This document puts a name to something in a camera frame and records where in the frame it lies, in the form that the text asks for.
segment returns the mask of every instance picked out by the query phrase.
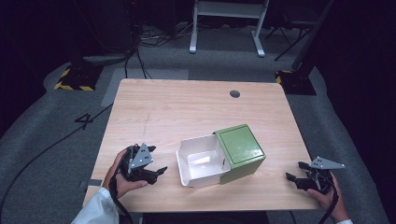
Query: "chair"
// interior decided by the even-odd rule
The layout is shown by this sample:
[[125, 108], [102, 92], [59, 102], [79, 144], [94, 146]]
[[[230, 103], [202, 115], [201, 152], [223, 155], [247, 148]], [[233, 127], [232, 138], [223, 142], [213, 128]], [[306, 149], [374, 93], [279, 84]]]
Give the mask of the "chair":
[[[310, 34], [318, 22], [319, 14], [315, 9], [315, 5], [311, 0], [279, 0], [278, 13], [280, 13], [280, 21], [276, 23], [276, 27], [271, 33], [265, 37], [269, 38], [276, 30], [280, 30], [282, 35], [289, 43], [289, 47], [280, 53], [276, 58], [277, 61], [286, 52], [298, 44], [304, 37]], [[285, 35], [285, 29], [298, 29], [300, 31], [298, 38], [290, 43], [288, 37]]]

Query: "wooden table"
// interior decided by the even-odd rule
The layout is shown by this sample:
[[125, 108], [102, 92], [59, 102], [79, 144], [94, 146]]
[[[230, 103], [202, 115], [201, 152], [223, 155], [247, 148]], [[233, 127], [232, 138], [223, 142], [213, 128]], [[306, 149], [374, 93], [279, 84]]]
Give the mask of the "wooden table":
[[[239, 91], [233, 98], [230, 91]], [[254, 175], [201, 189], [181, 185], [176, 151], [183, 139], [246, 123], [267, 158]], [[124, 79], [92, 172], [101, 179], [117, 153], [147, 143], [157, 148], [146, 169], [168, 166], [157, 183], [130, 191], [120, 201], [131, 212], [318, 209], [285, 173], [304, 177], [310, 162], [280, 85], [275, 83]], [[99, 187], [89, 186], [84, 204]]]

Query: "lab coat sleeve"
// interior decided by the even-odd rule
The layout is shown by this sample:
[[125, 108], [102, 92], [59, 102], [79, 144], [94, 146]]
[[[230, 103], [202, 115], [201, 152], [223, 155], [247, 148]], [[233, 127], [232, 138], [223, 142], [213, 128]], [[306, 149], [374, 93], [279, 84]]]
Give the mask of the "lab coat sleeve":
[[105, 188], [99, 188], [79, 211], [72, 224], [118, 224], [119, 213], [111, 199], [110, 192]]

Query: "hand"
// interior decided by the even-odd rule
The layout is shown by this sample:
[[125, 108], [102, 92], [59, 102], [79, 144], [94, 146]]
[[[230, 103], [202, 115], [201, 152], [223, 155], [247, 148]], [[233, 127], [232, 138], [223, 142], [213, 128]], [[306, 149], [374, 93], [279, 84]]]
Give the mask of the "hand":
[[[111, 177], [114, 175], [114, 172], [117, 169], [117, 166], [120, 163], [120, 160], [122, 159], [122, 156], [126, 153], [126, 149], [123, 151], [119, 152], [117, 155], [116, 159], [114, 160], [113, 165], [110, 166], [108, 169], [108, 172], [106, 174], [105, 180], [103, 181], [102, 187], [109, 190], [108, 184], [110, 183]], [[122, 174], [117, 174], [116, 175], [117, 179], [117, 198], [122, 197], [124, 194], [126, 194], [128, 191], [133, 190], [133, 189], [140, 189], [148, 185], [148, 182], [146, 180], [138, 180], [135, 182], [127, 181]]]
[[[337, 194], [338, 194], [338, 203], [334, 207], [334, 210], [332, 211], [332, 214], [330, 217], [332, 220], [337, 223], [340, 221], [348, 220], [349, 215], [347, 214], [347, 210], [344, 204], [344, 197], [343, 193], [340, 189], [340, 186], [338, 185], [338, 181], [335, 178], [335, 176], [332, 174], [332, 181], [334, 182], [334, 186], [337, 189]], [[326, 195], [321, 194], [320, 192], [314, 190], [314, 189], [308, 189], [306, 192], [311, 194], [313, 198], [319, 201], [320, 206], [325, 209], [326, 211], [329, 209], [329, 207], [332, 205], [332, 195], [334, 190], [332, 189], [330, 192], [328, 192]]]

